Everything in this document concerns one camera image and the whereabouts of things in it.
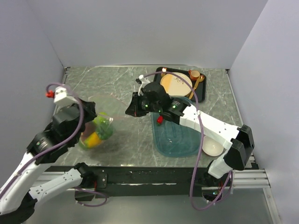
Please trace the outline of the red chili toy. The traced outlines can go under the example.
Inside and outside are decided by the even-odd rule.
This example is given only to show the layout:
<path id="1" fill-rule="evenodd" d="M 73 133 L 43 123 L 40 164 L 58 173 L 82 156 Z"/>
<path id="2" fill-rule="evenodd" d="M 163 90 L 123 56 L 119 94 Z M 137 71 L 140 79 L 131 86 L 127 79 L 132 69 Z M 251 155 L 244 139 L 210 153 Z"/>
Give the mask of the red chili toy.
<path id="1" fill-rule="evenodd" d="M 158 118 L 157 118 L 157 124 L 158 125 L 161 125 L 163 123 L 163 117 L 162 116 L 159 116 Z"/>

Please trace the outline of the yellow green mango toy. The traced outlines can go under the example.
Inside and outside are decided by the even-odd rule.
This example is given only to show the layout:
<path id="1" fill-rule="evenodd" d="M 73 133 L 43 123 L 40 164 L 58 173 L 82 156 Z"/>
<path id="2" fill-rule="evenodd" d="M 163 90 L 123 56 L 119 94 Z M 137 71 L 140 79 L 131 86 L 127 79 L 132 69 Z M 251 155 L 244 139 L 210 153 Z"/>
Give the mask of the yellow green mango toy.
<path id="1" fill-rule="evenodd" d="M 102 143 L 102 139 L 98 136 L 96 132 L 93 132 L 84 140 L 84 145 L 86 148 L 94 148 Z"/>

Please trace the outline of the green bell pepper toy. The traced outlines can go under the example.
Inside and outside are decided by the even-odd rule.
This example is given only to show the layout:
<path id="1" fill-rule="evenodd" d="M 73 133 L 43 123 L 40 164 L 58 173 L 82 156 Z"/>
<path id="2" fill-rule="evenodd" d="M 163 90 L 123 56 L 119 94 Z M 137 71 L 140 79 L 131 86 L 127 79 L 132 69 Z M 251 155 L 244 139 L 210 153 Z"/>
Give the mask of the green bell pepper toy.
<path id="1" fill-rule="evenodd" d="M 107 140 L 113 135 L 114 128 L 112 124 L 100 123 L 96 128 L 96 133 L 101 140 Z"/>

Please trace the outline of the clear zip top bag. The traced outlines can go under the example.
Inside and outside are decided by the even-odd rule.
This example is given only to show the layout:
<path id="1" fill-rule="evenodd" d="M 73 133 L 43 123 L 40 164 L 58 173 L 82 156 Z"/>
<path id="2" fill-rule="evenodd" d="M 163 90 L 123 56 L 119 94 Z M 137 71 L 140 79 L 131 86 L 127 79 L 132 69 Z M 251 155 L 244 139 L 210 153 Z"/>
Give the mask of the clear zip top bag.
<path id="1" fill-rule="evenodd" d="M 79 139 L 83 150 L 97 148 L 126 126 L 127 105 L 112 93 L 95 94 L 88 98 L 95 103 L 96 118 L 85 124 L 85 131 Z"/>

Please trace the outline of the green apple toy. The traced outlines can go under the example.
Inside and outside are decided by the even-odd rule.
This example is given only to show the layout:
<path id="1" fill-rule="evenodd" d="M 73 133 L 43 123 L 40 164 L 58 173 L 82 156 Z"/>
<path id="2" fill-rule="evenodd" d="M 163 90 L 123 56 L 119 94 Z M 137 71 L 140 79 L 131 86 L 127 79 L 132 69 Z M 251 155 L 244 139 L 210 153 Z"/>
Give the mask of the green apple toy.
<path id="1" fill-rule="evenodd" d="M 97 116 L 95 117 L 93 122 L 97 126 L 102 125 L 102 124 L 109 125 L 110 124 L 110 119 L 111 118 L 106 113 L 101 112 L 101 113 L 97 113 Z"/>

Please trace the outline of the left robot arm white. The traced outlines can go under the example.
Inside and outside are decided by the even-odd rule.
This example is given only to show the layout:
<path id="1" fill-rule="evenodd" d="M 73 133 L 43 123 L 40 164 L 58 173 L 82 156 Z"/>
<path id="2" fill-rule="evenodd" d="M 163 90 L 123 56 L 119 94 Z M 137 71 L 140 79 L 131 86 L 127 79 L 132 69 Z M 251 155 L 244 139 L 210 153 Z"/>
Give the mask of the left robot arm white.
<path id="1" fill-rule="evenodd" d="M 73 187 L 88 187 L 95 174 L 78 163 L 65 174 L 36 187 L 33 184 L 56 160 L 78 143 L 85 124 L 96 118 L 95 103 L 82 101 L 83 123 L 79 124 L 79 105 L 61 108 L 46 128 L 27 147 L 18 168 L 0 189 L 0 222 L 21 224 L 35 212 L 35 207 Z"/>

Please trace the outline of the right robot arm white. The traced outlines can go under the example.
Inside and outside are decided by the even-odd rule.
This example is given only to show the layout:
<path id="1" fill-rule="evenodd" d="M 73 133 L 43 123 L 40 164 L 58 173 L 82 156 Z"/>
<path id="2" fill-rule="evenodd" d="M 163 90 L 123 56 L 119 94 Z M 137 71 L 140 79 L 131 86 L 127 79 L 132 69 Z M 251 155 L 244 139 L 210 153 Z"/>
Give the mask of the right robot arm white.
<path id="1" fill-rule="evenodd" d="M 158 113 L 165 120 L 191 128 L 222 145 L 225 154 L 212 161 L 204 175 L 208 185 L 215 186 L 231 170 L 245 169 L 254 149 L 249 126 L 238 127 L 216 119 L 182 98 L 170 97 L 157 82 L 142 84 L 138 92 L 133 92 L 125 111 L 132 117 L 143 117 L 149 112 Z"/>

